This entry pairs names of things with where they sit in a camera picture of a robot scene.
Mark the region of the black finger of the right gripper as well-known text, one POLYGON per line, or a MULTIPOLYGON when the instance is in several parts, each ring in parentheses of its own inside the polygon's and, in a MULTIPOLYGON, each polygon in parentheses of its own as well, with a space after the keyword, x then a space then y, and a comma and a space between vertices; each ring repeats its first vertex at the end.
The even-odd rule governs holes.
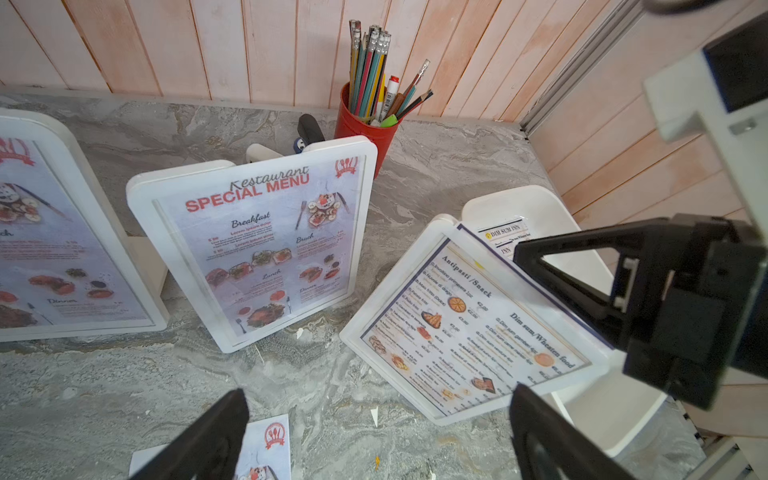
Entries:
POLYGON ((568 307, 588 329, 615 348, 626 346, 625 314, 614 306, 615 292, 604 294, 545 260, 547 256, 600 248, 633 250, 636 227, 630 223, 549 236, 519 243, 513 261, 536 284, 568 307))

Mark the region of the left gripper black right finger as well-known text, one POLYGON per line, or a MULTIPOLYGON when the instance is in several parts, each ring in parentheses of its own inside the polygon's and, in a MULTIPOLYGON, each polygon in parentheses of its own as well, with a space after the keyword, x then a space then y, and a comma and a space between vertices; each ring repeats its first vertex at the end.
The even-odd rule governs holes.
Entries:
POLYGON ((633 478, 528 386, 516 386, 509 415, 523 479, 633 478))

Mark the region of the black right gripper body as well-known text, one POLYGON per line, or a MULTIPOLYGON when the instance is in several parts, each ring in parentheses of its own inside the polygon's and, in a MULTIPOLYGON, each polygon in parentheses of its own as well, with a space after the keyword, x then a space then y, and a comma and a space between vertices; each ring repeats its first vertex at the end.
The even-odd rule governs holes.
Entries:
POLYGON ((749 325, 760 339, 766 334, 764 239, 744 221, 697 215, 618 232, 624 264, 612 299, 627 322, 624 374, 711 408, 749 325))

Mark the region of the red special menu sheet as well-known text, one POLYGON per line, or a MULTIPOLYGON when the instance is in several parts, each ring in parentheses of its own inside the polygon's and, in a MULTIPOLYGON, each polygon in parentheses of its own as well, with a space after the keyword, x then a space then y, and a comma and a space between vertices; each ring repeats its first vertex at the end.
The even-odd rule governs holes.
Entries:
POLYGON ((233 479, 290 479, 290 435, 287 414, 246 426, 233 479))

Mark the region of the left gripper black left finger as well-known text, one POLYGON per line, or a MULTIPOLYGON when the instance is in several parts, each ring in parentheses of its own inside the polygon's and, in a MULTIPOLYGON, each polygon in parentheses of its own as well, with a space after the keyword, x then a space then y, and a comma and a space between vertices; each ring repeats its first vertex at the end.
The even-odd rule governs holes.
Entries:
POLYGON ((226 393, 133 479, 232 479, 249 419, 245 393, 226 393))

